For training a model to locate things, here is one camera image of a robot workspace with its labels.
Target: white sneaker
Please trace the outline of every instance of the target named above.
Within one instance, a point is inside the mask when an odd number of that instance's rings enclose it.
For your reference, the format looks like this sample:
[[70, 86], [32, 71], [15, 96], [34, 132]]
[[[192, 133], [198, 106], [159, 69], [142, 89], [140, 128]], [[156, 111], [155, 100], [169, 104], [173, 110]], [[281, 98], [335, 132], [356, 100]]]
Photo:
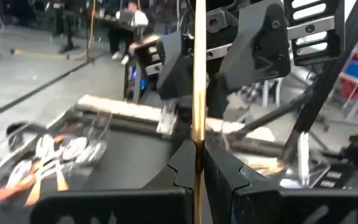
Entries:
[[124, 58], [121, 61], [121, 65], [126, 65], [129, 61], [129, 56], [125, 55]]
[[111, 59], [112, 59], [112, 60], [117, 60], [117, 59], [119, 59], [119, 58], [121, 58], [121, 57], [122, 57], [121, 53], [120, 53], [120, 52], [116, 52], [116, 53], [114, 53], [114, 54], [111, 56]]

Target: gray floor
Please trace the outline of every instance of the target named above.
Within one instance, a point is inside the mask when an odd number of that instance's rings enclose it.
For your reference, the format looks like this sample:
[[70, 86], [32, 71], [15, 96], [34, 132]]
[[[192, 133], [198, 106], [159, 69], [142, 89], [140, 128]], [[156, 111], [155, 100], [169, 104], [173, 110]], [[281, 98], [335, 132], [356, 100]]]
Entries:
[[[50, 37], [46, 33], [5, 28], [2, 33], [0, 54], [0, 107], [82, 63], [71, 60], [13, 56], [10, 55], [9, 49], [22, 48], [54, 54], [62, 41], [57, 39], [51, 44]], [[81, 46], [81, 49], [84, 49], [85, 42], [83, 40], [75, 42]], [[6, 126], [10, 123], [20, 120], [37, 120], [39, 123], [46, 124], [64, 111], [70, 103], [85, 94], [122, 99], [124, 68], [117, 62], [111, 61], [106, 44], [94, 44], [91, 54], [104, 55], [98, 58], [94, 64], [73, 72], [69, 77], [1, 114], [0, 142], [5, 136]], [[258, 104], [254, 104], [251, 107], [251, 112], [254, 118], [258, 118], [274, 108], [273, 105], [262, 108]], [[342, 112], [333, 106], [329, 106], [326, 113], [331, 119], [342, 118]], [[267, 127], [272, 130], [277, 141], [284, 142], [294, 121], [295, 117], [288, 114]], [[325, 133], [319, 124], [315, 124], [313, 131], [332, 150], [339, 150], [341, 146], [348, 144], [349, 135], [358, 133], [358, 126], [332, 123], [329, 131]], [[311, 142], [311, 147], [317, 147], [314, 141]], [[0, 143], [0, 156], [6, 154], [6, 143]]]

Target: brass rod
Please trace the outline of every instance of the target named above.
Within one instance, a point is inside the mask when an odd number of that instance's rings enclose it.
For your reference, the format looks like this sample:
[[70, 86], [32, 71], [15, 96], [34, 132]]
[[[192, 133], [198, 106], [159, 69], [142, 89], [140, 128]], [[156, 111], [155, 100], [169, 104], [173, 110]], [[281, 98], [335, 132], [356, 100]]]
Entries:
[[193, 125], [191, 137], [196, 146], [196, 188], [194, 224], [201, 224], [203, 210], [203, 169], [206, 110], [206, 1], [196, 1], [193, 67]]

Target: dark pants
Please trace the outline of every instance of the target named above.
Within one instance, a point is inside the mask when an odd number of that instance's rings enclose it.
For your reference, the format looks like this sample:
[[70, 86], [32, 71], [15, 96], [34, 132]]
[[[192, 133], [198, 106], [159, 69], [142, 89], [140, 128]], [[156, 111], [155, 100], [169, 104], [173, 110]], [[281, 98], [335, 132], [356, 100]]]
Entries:
[[110, 52], [112, 54], [119, 51], [118, 45], [119, 42], [122, 40], [125, 42], [124, 54], [128, 54], [129, 45], [134, 40], [134, 33], [129, 30], [121, 29], [116, 26], [111, 27], [109, 30], [109, 41], [110, 41]]

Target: white shirt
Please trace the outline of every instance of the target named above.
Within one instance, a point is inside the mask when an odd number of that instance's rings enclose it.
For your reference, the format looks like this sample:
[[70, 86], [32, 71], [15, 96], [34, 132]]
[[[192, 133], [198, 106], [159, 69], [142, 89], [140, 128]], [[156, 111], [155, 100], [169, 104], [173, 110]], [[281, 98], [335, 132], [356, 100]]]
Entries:
[[[119, 19], [120, 12], [116, 13], [116, 18]], [[149, 20], [147, 19], [146, 14], [142, 11], [136, 10], [134, 18], [132, 19], [131, 26], [147, 26], [149, 24]]]

